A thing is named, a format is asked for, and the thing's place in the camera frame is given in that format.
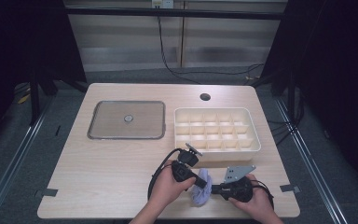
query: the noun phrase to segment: plastic compartment tray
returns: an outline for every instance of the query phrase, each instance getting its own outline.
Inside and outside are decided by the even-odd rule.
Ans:
[[[174,132],[175,146],[189,143],[200,161],[249,161],[261,148],[246,108],[177,108]]]

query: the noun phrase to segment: person's right hand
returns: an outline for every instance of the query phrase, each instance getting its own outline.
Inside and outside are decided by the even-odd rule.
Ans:
[[[195,182],[195,177],[191,177],[183,182],[177,182],[172,174],[172,161],[167,160],[157,177],[149,203],[155,203],[161,208],[165,208],[168,204],[175,201],[183,191],[193,186]]]
[[[251,180],[252,185],[258,185],[254,175],[248,174],[247,177]],[[257,220],[263,224],[269,223],[283,223],[281,219],[276,215],[274,209],[269,202],[269,196],[267,193],[260,188],[253,189],[253,197],[248,203],[240,202],[236,199],[229,198],[237,208],[249,214],[254,220]]]

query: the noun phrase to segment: grommet hole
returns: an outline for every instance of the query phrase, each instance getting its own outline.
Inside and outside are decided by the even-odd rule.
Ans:
[[[211,100],[211,95],[208,93],[203,93],[200,95],[200,99],[203,101],[209,101],[209,100]]]
[[[132,115],[127,115],[126,117],[124,117],[124,121],[126,121],[126,122],[131,122],[132,120],[133,120]]]

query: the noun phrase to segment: metal bracket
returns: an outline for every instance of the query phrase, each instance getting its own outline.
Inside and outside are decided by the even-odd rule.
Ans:
[[[247,174],[251,173],[255,169],[255,165],[251,166],[228,166],[226,170],[226,176],[224,183],[232,183],[235,182]]]

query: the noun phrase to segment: compartment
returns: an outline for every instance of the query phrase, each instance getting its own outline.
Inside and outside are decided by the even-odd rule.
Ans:
[[[217,126],[219,125],[219,119],[217,114],[209,113],[203,115],[204,123],[206,126]]]
[[[190,125],[190,115],[188,114],[178,114],[175,115],[175,125],[176,126],[187,126]]]
[[[224,112],[222,114],[219,114],[219,124],[222,126],[225,125],[233,125],[231,114],[228,112]]]
[[[186,140],[176,140],[175,147],[187,148],[186,143],[190,143],[190,140],[188,140],[188,141],[186,141]]]
[[[221,127],[222,139],[237,139],[234,126]]]
[[[222,136],[220,134],[220,127],[218,126],[205,127],[205,131],[208,140],[222,139]]]
[[[190,127],[189,126],[177,126],[175,127],[176,135],[190,135]]]
[[[190,114],[190,125],[191,126],[203,126],[203,114]]]
[[[253,142],[254,142],[253,138],[248,138],[238,141],[240,148],[249,148],[249,149],[252,146]]]
[[[238,114],[238,113],[232,114],[231,118],[232,118],[233,124],[236,126],[246,125],[248,122],[248,120],[246,120],[242,114]]]
[[[233,151],[233,150],[239,150],[240,147],[238,145],[238,140],[231,140],[231,141],[225,141],[225,150],[227,151]]]
[[[224,149],[223,141],[208,141],[208,151],[221,151],[222,149]]]
[[[247,138],[247,131],[248,131],[249,125],[242,125],[242,126],[236,126],[235,132],[237,133],[237,136],[239,139],[245,139]]]
[[[197,150],[199,150],[200,152],[204,152],[208,145],[207,145],[207,142],[206,141],[191,141],[190,142],[191,146],[196,148]]]
[[[205,127],[204,126],[191,127],[190,135],[192,140],[205,140],[206,139]]]

